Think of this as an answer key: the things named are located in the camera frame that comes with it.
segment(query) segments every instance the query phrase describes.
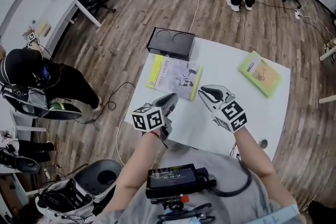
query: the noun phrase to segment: small screen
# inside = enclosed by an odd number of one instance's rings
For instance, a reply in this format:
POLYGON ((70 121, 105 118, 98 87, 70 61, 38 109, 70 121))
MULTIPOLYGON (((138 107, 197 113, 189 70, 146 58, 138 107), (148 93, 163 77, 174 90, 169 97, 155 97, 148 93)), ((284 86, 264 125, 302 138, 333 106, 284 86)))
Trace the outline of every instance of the small screen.
POLYGON ((195 168, 189 165, 150 170, 150 187, 161 188, 196 181, 195 168))
POLYGON ((43 75, 44 79, 46 79, 47 81, 49 81, 50 74, 49 74, 49 71, 48 71, 48 69, 46 67, 42 68, 42 75, 43 75))

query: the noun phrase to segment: book cover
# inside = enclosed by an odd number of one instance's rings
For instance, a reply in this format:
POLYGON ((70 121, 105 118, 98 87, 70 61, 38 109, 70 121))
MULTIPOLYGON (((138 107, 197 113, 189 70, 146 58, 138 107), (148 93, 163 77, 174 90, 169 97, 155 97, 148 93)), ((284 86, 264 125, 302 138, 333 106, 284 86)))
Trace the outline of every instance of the book cover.
POLYGON ((281 81, 281 75, 255 51, 248 56, 239 71, 267 98, 272 97, 281 81))
POLYGON ((196 63, 155 55, 147 86, 193 100, 201 71, 196 63))

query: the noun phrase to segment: wooden floor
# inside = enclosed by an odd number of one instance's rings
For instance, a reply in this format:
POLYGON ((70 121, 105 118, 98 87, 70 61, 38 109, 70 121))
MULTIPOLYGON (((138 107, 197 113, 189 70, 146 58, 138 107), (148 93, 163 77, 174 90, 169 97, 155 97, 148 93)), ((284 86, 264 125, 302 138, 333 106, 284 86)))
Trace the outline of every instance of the wooden floor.
MULTIPOLYGON (((328 59, 319 61, 322 45, 331 38, 319 23, 296 20, 293 0, 258 0, 251 12, 234 13, 225 0, 201 0, 192 32, 246 51, 256 50, 263 57, 291 69, 288 111, 274 165, 281 182, 302 207, 312 198, 336 206, 336 102, 318 105, 318 99, 336 93, 328 59)), ((189 31, 198 0, 115 0, 115 14, 101 10, 96 28, 79 14, 70 26, 56 60, 78 68, 107 102, 109 95, 125 81, 137 83, 148 52, 146 42, 154 26, 189 31)), ((324 21, 335 34, 327 12, 314 0, 302 10, 305 15, 324 21)), ((52 163, 70 172, 83 163, 101 158, 119 161, 116 151, 118 125, 132 98, 126 85, 112 98, 117 107, 105 110, 95 124, 75 121, 41 120, 48 128, 43 140, 55 143, 52 163)), ((91 109, 75 102, 86 120, 91 109)), ((119 152, 126 162, 136 143, 136 132, 122 123, 119 152)))

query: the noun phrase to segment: white sneaker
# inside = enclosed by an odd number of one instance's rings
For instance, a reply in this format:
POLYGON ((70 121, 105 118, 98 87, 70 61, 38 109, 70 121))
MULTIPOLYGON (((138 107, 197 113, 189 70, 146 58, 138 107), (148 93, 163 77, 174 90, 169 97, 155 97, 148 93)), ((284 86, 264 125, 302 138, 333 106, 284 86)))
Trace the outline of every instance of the white sneaker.
POLYGON ((94 113, 98 113, 98 112, 101 111, 101 104, 103 103, 103 101, 101 100, 100 96, 98 96, 98 99, 99 99, 99 104, 98 104, 97 108, 93 109, 94 113))
POLYGON ((252 7, 249 7, 245 4, 245 9, 248 10, 248 11, 251 11, 252 10, 252 7))
POLYGON ((252 10, 252 7, 247 6, 245 0, 244 0, 244 3, 245 3, 245 9, 250 12, 252 10))
POLYGON ((239 6, 237 5, 232 5, 231 0, 226 0, 226 3, 230 6, 230 8, 234 11, 234 12, 238 12, 239 11, 239 6))

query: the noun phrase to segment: green book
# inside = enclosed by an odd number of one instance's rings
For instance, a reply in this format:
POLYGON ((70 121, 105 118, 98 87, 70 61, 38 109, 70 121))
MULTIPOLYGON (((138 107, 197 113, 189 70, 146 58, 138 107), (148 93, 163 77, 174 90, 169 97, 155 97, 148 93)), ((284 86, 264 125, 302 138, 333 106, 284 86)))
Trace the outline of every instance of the green book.
POLYGON ((251 52, 239 71, 267 98, 272 97, 281 81, 281 75, 255 51, 251 52))

